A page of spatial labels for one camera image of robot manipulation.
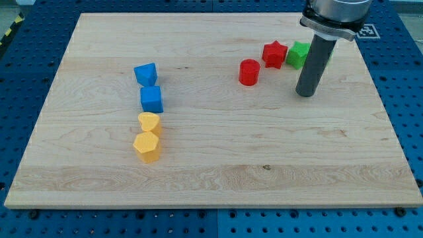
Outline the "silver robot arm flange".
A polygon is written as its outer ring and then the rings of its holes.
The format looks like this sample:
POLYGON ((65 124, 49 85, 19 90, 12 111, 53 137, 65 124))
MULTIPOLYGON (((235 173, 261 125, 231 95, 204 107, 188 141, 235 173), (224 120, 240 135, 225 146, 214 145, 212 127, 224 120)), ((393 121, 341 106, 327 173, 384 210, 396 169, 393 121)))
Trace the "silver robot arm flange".
POLYGON ((352 41, 369 15, 372 0, 306 0, 300 24, 324 40, 352 41))

